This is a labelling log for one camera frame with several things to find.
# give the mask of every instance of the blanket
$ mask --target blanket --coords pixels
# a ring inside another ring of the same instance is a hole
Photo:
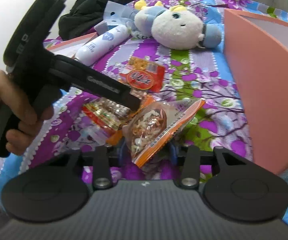
[[[158,0],[145,0],[151,6]],[[251,0],[160,0],[166,8],[178,4],[189,6],[203,22],[216,24],[224,37],[224,8],[267,14],[288,22],[288,13]],[[247,118],[238,95],[238,87],[223,55],[223,39],[213,50],[191,49],[179,51],[166,48],[154,39],[131,38],[103,56],[92,67],[112,78],[118,78],[130,56],[137,56],[163,64],[166,68],[164,86],[160,93],[152,94],[156,100],[174,101],[184,98],[204,98],[206,104],[187,127],[183,140],[210,151],[224,146],[236,154],[252,160],[252,142]],[[11,178],[35,167],[67,149],[91,151],[104,138],[100,129],[81,112],[83,104],[95,97],[77,88],[54,104],[54,116],[46,121],[41,132],[23,156],[11,154],[0,159],[0,193]],[[162,179],[161,168],[167,156],[157,156],[144,169],[146,179]],[[207,180],[209,166],[201,168]],[[123,171],[112,168],[113,180],[125,177]],[[89,182],[92,168],[85,167],[83,180]]]

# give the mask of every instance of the yellow plush hair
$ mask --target yellow plush hair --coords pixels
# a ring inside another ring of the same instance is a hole
[[[170,8],[170,11],[173,11],[173,12],[187,11],[187,8],[183,5],[175,5]]]
[[[161,1],[157,1],[156,4],[154,4],[154,6],[163,6]],[[139,0],[134,4],[134,8],[136,10],[143,10],[147,7],[147,4],[145,2],[145,0]]]

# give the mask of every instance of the plush toy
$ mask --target plush toy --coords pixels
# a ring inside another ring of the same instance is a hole
[[[160,44],[171,49],[215,48],[222,39],[216,25],[204,24],[182,5],[169,10],[160,6],[147,7],[144,0],[135,3],[140,10],[134,17],[135,26],[146,37],[153,36]]]

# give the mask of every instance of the plush toy eye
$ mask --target plush toy eye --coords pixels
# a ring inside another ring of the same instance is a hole
[[[173,14],[172,14],[172,17],[173,17],[174,19],[179,19],[179,18],[181,17],[181,15],[180,15],[179,13],[173,13]]]

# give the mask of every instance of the orange snack package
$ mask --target orange snack package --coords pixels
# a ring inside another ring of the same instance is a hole
[[[82,111],[109,136],[108,144],[116,145],[123,136],[122,126],[155,101],[152,96],[143,91],[133,89],[131,94],[141,99],[141,105],[137,111],[131,111],[129,108],[106,98],[97,98],[82,107]]]
[[[120,76],[134,88],[158,93],[163,87],[164,73],[163,65],[132,56]]]
[[[203,106],[202,99],[153,102],[123,126],[132,161],[142,167],[176,132],[180,132]]]

